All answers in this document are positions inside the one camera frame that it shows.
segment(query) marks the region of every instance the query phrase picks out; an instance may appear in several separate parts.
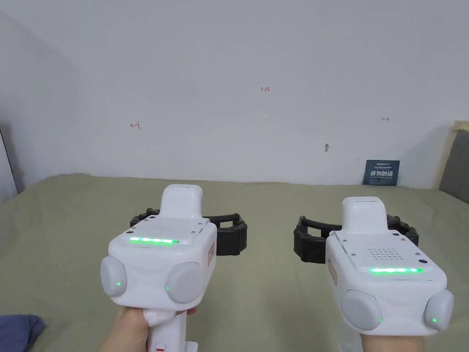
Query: white handheld controller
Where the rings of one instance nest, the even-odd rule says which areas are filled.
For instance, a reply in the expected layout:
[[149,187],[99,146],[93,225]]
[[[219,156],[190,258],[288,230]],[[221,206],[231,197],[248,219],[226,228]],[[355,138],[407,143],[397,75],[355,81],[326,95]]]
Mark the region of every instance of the white handheld controller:
[[198,350],[197,343],[186,342],[187,314],[176,312],[200,303],[215,269],[217,226],[202,217],[201,203],[199,186],[168,186],[159,215],[114,238],[101,262],[104,291],[115,303],[157,316],[149,352]]
[[346,198],[342,209],[343,226],[326,240],[325,263],[345,323],[365,335],[445,330],[454,304],[445,273],[408,238],[388,229],[379,198]]

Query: green bedsheet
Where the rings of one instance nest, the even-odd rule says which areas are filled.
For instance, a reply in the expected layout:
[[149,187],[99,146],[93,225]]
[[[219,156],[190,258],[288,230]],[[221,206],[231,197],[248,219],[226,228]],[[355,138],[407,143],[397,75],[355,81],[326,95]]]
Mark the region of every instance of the green bedsheet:
[[[47,329],[33,351],[96,351],[114,303],[99,265],[109,241],[177,181],[50,177],[0,205],[0,314],[37,314]],[[325,266],[293,252],[300,215],[341,223],[348,196],[378,196],[387,212],[417,228],[420,247],[448,277],[456,303],[449,329],[427,351],[467,351],[469,205],[445,193],[401,187],[188,182],[204,190],[203,215],[238,212],[248,248],[219,257],[204,300],[188,319],[201,352],[337,351],[349,336],[326,282]]]

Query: hand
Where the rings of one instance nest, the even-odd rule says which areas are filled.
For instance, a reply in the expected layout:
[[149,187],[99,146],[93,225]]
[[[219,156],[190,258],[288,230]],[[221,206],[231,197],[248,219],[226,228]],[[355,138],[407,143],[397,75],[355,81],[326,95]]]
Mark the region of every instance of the hand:
[[[196,310],[192,308],[187,314]],[[147,338],[148,324],[143,309],[119,306],[114,326],[99,352],[146,352]]]
[[422,336],[361,335],[364,352],[423,352]]

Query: dark blue card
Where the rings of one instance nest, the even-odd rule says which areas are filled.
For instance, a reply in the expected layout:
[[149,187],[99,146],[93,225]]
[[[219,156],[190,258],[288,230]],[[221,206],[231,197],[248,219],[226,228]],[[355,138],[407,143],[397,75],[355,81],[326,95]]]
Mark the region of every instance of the dark blue card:
[[399,160],[367,160],[363,184],[395,186],[399,173]]

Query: gray headboard cushion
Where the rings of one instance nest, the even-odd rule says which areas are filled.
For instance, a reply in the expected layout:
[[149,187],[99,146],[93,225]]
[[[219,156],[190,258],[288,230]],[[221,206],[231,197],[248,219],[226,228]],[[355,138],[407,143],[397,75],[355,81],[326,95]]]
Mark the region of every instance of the gray headboard cushion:
[[439,190],[469,204],[469,130],[457,131]]

